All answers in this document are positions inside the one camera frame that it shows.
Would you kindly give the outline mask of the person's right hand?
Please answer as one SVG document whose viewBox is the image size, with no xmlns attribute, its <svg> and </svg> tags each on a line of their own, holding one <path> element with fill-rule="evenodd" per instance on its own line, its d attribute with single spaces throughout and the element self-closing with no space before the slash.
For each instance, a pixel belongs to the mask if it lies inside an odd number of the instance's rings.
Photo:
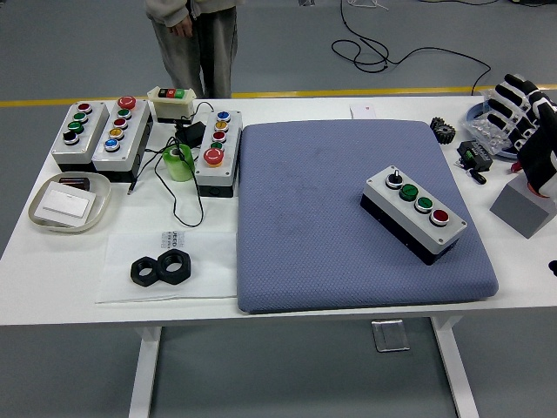
<svg viewBox="0 0 557 418">
<path fill-rule="evenodd" d="M 168 31 L 177 37 L 186 37 L 192 38 L 193 37 L 193 23 L 191 20 L 191 16 L 187 15 L 184 19 L 182 19 L 177 24 L 168 27 Z"/>
</svg>

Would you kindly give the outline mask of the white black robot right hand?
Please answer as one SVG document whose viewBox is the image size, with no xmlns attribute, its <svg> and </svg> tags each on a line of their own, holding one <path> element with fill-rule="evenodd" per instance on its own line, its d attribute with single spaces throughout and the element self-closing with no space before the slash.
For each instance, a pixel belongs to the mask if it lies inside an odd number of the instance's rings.
<svg viewBox="0 0 557 418">
<path fill-rule="evenodd" d="M 487 120 L 517 151 L 529 188 L 556 199 L 556 103 L 531 81 L 507 74 L 488 105 Z"/>
</svg>

